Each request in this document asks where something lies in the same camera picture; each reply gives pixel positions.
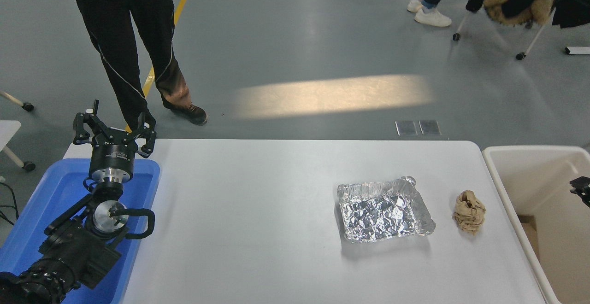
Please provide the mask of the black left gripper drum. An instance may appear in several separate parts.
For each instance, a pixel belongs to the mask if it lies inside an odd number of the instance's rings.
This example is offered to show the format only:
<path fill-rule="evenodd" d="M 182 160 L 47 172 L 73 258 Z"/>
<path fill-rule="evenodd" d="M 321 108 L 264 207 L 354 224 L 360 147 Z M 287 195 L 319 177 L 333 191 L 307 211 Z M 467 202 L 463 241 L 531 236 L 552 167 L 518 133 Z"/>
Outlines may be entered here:
<path fill-rule="evenodd" d="M 134 171 L 135 154 L 138 146 L 135 142 L 110 142 L 102 135 L 95 136 L 92 141 L 90 173 L 108 168 Z"/>

